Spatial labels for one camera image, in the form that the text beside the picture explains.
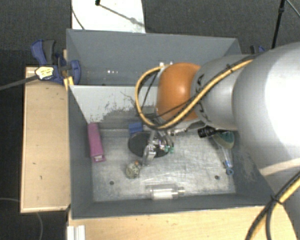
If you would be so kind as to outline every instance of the black disk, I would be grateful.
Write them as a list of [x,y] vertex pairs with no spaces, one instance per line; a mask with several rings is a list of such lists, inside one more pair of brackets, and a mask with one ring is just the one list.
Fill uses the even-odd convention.
[[[142,157],[144,154],[145,147],[148,145],[149,137],[150,132],[147,131],[137,132],[133,134],[128,141],[129,150],[138,157]],[[155,151],[155,158],[163,157],[167,154],[167,152],[161,150],[160,148],[156,148]]]

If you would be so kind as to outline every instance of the dark floor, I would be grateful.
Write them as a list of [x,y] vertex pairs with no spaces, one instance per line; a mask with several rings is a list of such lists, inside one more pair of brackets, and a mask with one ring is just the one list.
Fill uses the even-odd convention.
[[[300,12],[300,0],[291,0]],[[271,47],[280,0],[142,0],[147,32],[236,37],[241,50]],[[300,19],[286,5],[278,45],[300,41]],[[37,39],[55,39],[66,46],[71,27],[70,0],[0,0],[0,85],[19,80]],[[0,198],[20,196],[23,88],[0,92]],[[65,212],[41,213],[43,240],[65,235]],[[0,240],[38,239],[40,223],[20,215],[18,204],[0,201]]]

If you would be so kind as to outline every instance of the wooden table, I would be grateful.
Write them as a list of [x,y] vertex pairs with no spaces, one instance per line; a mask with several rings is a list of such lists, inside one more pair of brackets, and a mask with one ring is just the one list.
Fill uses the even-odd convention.
[[[34,69],[27,68],[26,76],[33,76]],[[66,111],[67,96],[63,86],[39,80],[26,84],[21,213],[64,211],[71,202]],[[262,208],[79,220],[73,220],[69,213],[68,225],[84,225],[87,240],[243,240]],[[273,214],[271,222],[273,239],[296,239],[282,207]],[[264,226],[253,239],[266,239]]]

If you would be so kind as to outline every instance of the pink object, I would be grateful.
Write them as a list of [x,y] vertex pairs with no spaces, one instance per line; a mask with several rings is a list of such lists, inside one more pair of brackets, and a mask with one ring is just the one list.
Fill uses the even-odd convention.
[[90,146],[90,157],[94,163],[103,162],[106,160],[104,149],[102,147],[98,123],[91,122],[88,124],[88,138]]

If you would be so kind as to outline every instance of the blue object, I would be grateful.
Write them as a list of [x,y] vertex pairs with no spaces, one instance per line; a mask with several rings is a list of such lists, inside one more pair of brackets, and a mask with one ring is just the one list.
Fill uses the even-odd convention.
[[70,62],[72,67],[72,77],[73,77],[73,83],[75,85],[79,84],[80,77],[81,77],[81,67],[79,64],[79,60],[72,60]]
[[266,49],[263,48],[261,45],[259,45],[259,53],[263,53],[263,52],[265,52],[265,51],[266,51]]
[[[61,53],[56,53],[54,55],[54,40],[42,40],[39,39],[32,43],[31,45],[31,53],[32,56],[39,62],[40,67],[42,66],[49,66],[53,68],[53,76],[49,76],[46,78],[41,78],[42,81],[52,81],[59,85],[63,85],[64,83],[64,76],[61,74],[61,69],[59,67],[66,67],[67,62],[63,58]],[[58,61],[59,65],[55,65],[53,63],[53,57],[55,56],[56,60]],[[72,60],[70,62],[72,69],[72,77],[73,77],[73,83],[77,85],[81,78],[81,67],[78,60]]]
[[47,65],[46,55],[43,50],[43,40],[37,40],[31,45],[32,56],[39,62],[40,66]]
[[142,126],[142,122],[134,122],[134,123],[129,124],[130,136],[135,134],[135,133],[142,132],[143,130],[144,130],[144,128]]

